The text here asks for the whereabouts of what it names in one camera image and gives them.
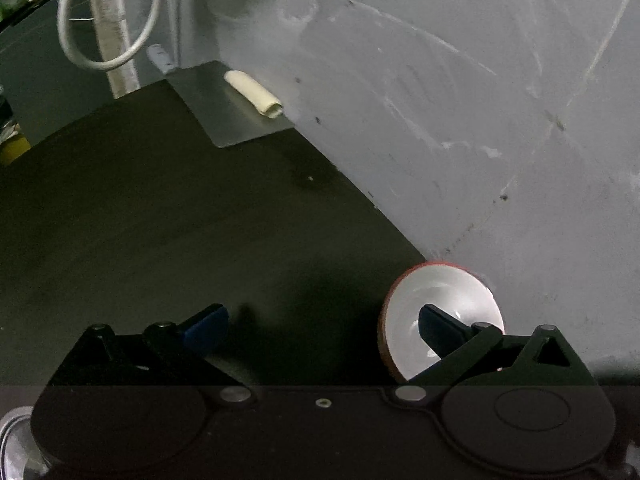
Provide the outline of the cream rolled paper tube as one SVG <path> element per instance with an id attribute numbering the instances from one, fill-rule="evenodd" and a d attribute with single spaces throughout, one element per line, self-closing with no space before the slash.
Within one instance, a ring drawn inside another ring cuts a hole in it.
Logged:
<path id="1" fill-rule="evenodd" d="M 227 70 L 224 80 L 262 116 L 276 119 L 283 114 L 281 101 L 249 74 L 242 70 Z"/>

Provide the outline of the steel plate with sticker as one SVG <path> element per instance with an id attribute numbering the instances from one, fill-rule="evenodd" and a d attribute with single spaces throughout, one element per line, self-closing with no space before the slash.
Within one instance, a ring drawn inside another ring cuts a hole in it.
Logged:
<path id="1" fill-rule="evenodd" d="M 49 470 L 32 435 L 32 407 L 8 411 L 1 419 L 1 479 L 42 479 Z"/>

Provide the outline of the metal dustpan sheet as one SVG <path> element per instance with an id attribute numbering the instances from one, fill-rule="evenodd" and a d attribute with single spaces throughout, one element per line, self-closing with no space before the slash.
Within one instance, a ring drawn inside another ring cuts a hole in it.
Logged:
<path id="1" fill-rule="evenodd" d="M 284 112 L 276 119 L 259 114 L 224 80 L 224 73 L 231 68 L 221 62 L 180 68 L 159 44 L 147 47 L 146 56 L 166 77 L 218 148 L 228 148 L 293 127 Z"/>

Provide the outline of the yellow box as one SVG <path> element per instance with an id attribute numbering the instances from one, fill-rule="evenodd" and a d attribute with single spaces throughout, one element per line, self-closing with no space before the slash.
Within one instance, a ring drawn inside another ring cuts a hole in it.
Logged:
<path id="1" fill-rule="evenodd" d="M 14 134 L 1 144 L 0 165 L 2 167 L 10 166 L 31 148 L 30 143 L 21 133 Z"/>

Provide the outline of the red-rimmed white enamel bowl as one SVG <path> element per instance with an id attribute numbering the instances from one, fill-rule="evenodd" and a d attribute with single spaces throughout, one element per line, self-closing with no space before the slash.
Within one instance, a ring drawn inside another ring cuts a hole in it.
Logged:
<path id="1" fill-rule="evenodd" d="M 431 304 L 458 322 L 487 322 L 504 329 L 494 294 L 475 274 L 448 262 L 424 262 L 398 278 L 388 291 L 378 326 L 378 348 L 401 380 L 419 375 L 439 361 L 420 334 L 420 310 Z"/>

